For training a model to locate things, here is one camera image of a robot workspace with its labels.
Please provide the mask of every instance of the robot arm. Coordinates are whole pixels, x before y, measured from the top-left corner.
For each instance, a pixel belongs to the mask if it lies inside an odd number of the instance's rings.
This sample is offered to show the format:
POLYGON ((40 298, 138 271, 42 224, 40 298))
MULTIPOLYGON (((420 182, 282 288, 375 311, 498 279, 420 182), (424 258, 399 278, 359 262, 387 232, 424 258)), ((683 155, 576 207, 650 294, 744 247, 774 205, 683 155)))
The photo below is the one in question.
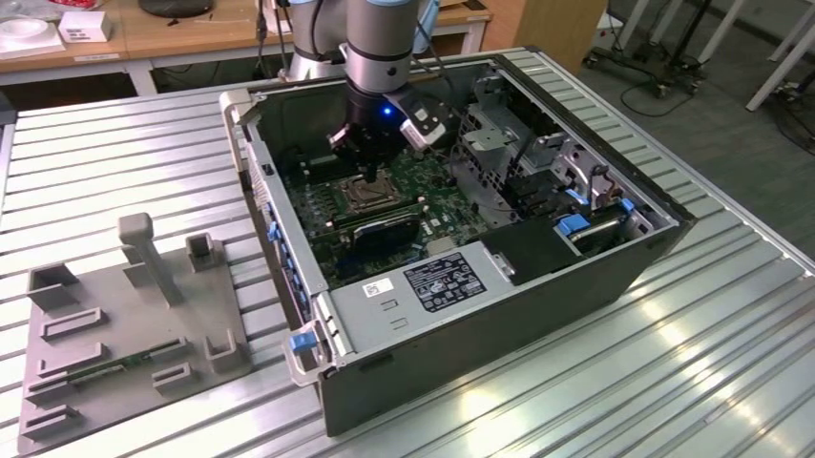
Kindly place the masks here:
POLYGON ((436 23, 439 0, 291 0, 291 4, 298 30, 294 69, 296 61, 311 60, 323 67, 314 73, 331 74, 324 68, 336 68, 338 62, 336 53, 328 58, 330 52, 346 39, 347 118, 328 141, 335 155, 372 181, 379 166, 408 143, 423 150, 446 133, 448 107, 427 100, 408 84, 412 55, 430 46, 424 35, 436 23))
MULTIPOLYGON (((418 21, 412 20, 419 3, 419 0, 348 3, 350 104, 346 125, 330 141, 334 153, 359 167, 368 181, 375 180, 379 166, 396 157, 408 142, 419 151, 436 143, 451 117, 450 108, 436 101, 431 103, 408 83, 414 46, 427 41, 416 31, 418 21)), ((436 21, 434 5, 438 11, 438 0, 432 0, 431 12, 424 14, 426 23, 436 21)))

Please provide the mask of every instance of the wooden desk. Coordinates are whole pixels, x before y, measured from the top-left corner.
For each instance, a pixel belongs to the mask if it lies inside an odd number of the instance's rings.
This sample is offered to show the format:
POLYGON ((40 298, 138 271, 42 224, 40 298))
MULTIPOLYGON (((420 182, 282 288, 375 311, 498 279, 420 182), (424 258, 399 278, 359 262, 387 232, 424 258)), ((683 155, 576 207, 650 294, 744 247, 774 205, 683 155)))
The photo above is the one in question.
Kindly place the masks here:
POLYGON ((110 72, 104 73, 123 72, 123 61, 127 60, 128 55, 119 1, 120 0, 108 0, 100 8, 107 12, 114 24, 111 40, 107 43, 66 43, 66 50, 63 52, 32 55, 29 57, 20 57, 19 59, 0 60, 0 85, 24 83, 32 80, 43 81, 46 79, 100 74, 99 72, 84 73, 82 71, 78 74, 75 74, 75 72, 67 72, 64 74, 56 72, 54 77, 43 77, 44 74, 37 77, 36 73, 31 73, 31 71, 42 69, 60 70, 66 67, 99 67, 99 65, 107 64, 110 72))
MULTIPOLYGON (((139 9, 138 0, 110 0, 104 10, 114 22, 114 39, 108 43, 68 44, 68 50, 0 62, 0 86, 31 81, 128 73, 139 95, 158 94, 151 71, 176 65, 240 59, 258 55, 255 41, 256 0, 216 0, 211 15, 170 19, 139 9), (76 61, 94 55, 103 61, 76 61)), ((464 34, 462 53, 479 52, 484 28, 492 14, 458 5, 442 10, 434 35, 464 34)), ((292 37, 284 35, 284 42, 292 37)), ((276 35, 270 35, 264 55, 280 53, 276 35)))
MULTIPOLYGON (((139 8, 139 0, 119 0, 131 59, 162 57, 255 48, 258 0, 218 0, 211 14, 180 19, 168 27, 170 19, 155 17, 139 8)), ((292 38, 284 35, 286 41, 292 38)), ((270 34, 267 43, 276 42, 270 34)))
POLYGON ((576 73, 591 48, 606 0, 482 0, 492 10, 484 51, 538 46, 576 73))

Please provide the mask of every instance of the black wheel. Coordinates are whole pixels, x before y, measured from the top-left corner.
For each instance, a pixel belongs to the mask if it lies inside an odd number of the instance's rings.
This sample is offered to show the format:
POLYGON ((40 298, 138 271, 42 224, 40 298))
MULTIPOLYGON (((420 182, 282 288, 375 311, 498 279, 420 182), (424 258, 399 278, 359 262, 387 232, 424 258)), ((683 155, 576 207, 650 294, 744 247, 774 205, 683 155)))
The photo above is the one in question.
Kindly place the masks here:
POLYGON ((598 62, 600 62, 600 59, 595 54, 591 54, 583 59, 583 65, 587 69, 594 69, 595 67, 598 67, 598 62))
POLYGON ((671 87, 670 86, 664 86, 663 84, 658 85, 658 98, 663 99, 667 98, 671 95, 671 87))

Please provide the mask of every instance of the green circuit board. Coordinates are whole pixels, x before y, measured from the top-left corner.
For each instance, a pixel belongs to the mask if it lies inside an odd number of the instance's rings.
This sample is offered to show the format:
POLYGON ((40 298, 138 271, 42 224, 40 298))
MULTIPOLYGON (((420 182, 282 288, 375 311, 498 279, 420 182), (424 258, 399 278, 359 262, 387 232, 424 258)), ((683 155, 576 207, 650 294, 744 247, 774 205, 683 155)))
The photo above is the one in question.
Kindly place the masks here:
POLYGON ((450 238, 462 246, 490 230, 448 178, 446 165, 432 157, 416 160, 403 155, 379 171, 376 183, 366 183, 360 176, 290 183, 290 199, 332 288, 426 259, 435 240, 450 238), (354 231, 398 218, 419 219, 410 247, 390 256, 350 256, 354 231))

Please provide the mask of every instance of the motherboard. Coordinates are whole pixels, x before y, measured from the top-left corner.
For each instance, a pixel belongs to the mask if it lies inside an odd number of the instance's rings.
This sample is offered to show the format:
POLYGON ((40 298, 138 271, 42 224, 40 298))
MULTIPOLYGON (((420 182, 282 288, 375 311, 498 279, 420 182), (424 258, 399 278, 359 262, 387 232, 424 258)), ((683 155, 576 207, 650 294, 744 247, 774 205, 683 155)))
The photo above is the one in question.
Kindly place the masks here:
POLYGON ((331 288, 426 259, 490 230, 444 156, 402 155, 375 182, 290 181, 290 198, 331 288))

